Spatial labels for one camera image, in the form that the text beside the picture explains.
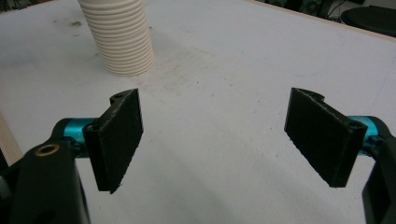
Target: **table surface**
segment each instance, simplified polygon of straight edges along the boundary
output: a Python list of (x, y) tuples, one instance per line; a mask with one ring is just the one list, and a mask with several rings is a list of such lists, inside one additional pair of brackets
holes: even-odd
[(145, 132), (118, 191), (77, 160), (92, 223), (364, 223), (374, 162), (330, 189), (283, 128), (297, 87), (396, 133), (394, 39), (243, 0), (144, 4), (156, 62), (137, 77), (107, 72), (76, 0), (0, 18), (0, 111), (22, 151), (140, 90)]

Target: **black chair seat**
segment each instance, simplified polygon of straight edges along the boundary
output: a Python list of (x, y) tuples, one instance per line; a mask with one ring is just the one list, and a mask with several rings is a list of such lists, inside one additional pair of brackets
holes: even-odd
[(396, 37), (396, 9), (356, 7), (341, 14), (346, 25)]

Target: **black round object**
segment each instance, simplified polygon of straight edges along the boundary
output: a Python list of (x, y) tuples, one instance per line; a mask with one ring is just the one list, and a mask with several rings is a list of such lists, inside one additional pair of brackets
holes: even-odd
[(341, 20), (346, 25), (396, 37), (396, 9), (356, 7), (343, 12)]

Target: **black cable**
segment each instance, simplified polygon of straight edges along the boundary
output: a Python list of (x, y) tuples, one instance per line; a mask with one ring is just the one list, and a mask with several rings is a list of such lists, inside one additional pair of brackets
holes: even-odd
[(327, 14), (326, 19), (328, 20), (329, 17), (330, 17), (330, 15), (332, 15), (332, 13), (335, 11), (335, 9), (338, 8), (338, 7), (340, 7), (341, 5), (343, 5), (346, 1), (347, 1), (347, 0), (344, 0), (344, 1), (342, 1), (340, 4), (338, 4), (337, 6), (335, 6), (335, 7), (332, 9), (332, 11), (331, 11), (329, 14)]

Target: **white ribbed cup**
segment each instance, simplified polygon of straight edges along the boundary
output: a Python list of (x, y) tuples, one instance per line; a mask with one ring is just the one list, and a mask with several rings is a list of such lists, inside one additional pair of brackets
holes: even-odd
[(108, 70), (117, 76), (146, 72), (154, 63), (141, 0), (78, 0)]

